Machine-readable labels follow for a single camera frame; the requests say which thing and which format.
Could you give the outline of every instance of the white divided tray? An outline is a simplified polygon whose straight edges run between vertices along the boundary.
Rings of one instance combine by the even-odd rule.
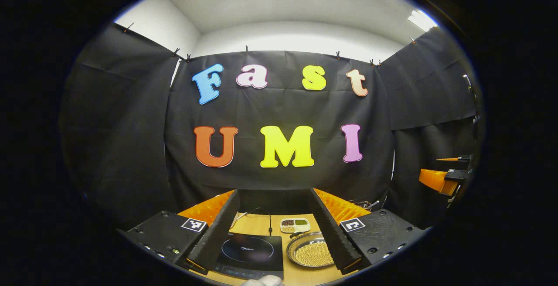
[[[297,225],[296,221],[304,221],[306,224],[304,225]],[[283,225],[285,221],[293,221],[292,225]],[[284,218],[281,220],[281,231],[286,233],[293,233],[293,232],[307,232],[310,230],[310,222],[302,217],[294,217],[294,218]]]

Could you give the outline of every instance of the seeds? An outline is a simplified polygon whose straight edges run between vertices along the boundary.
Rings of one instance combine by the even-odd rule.
[[[295,252],[295,259],[305,266],[325,266],[333,263],[325,242],[316,242],[301,247]]]

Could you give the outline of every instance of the fluorescent light panel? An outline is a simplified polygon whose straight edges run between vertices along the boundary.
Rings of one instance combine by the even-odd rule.
[[[417,27],[421,28],[422,31],[428,31],[432,27],[437,27],[438,24],[432,20],[427,14],[422,10],[413,10],[411,16],[409,16],[409,21],[416,24]]]

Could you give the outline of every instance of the induction cooktop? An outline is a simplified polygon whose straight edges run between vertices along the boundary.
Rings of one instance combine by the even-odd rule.
[[[230,232],[221,246],[214,270],[243,279],[259,279],[266,275],[283,279],[281,237]]]

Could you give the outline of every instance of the black cable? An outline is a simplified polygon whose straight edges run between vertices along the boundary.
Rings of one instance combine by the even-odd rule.
[[[264,209],[262,207],[257,207],[251,210],[250,212],[248,212],[247,214],[252,214],[252,212],[254,212],[257,209],[262,209],[264,212],[267,212],[267,215],[269,215],[269,236],[271,236],[271,232],[273,231],[273,229],[271,228],[271,213],[267,209]]]

